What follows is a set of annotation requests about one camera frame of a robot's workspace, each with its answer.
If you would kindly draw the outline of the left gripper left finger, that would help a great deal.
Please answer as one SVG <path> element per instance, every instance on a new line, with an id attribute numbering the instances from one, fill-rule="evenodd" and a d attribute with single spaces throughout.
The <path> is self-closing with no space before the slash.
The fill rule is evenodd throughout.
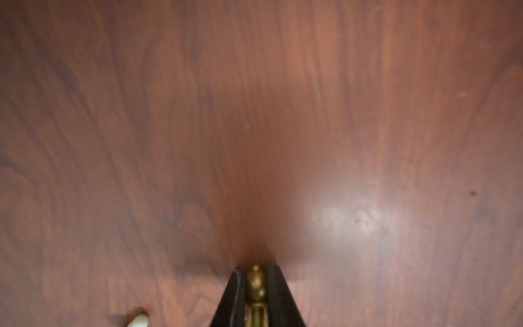
<path id="1" fill-rule="evenodd" d="M 244 327 L 246 307 L 246 274 L 236 267 L 212 318 L 210 327 Z"/>

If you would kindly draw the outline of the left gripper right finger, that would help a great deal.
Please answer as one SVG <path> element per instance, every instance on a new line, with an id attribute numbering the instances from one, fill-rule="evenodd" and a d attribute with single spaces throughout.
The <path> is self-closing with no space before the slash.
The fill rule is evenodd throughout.
<path id="1" fill-rule="evenodd" d="M 267 299 L 269 327 L 305 327 L 281 268 L 267 266 Z"/>

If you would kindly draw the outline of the gold pawn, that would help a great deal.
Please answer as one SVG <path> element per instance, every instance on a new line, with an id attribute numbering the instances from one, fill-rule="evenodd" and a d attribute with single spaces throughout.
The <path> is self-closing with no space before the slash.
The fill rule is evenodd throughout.
<path id="1" fill-rule="evenodd" d="M 246 321 L 245 326 L 268 326 L 268 300 L 266 273 L 254 264 L 246 277 Z"/>

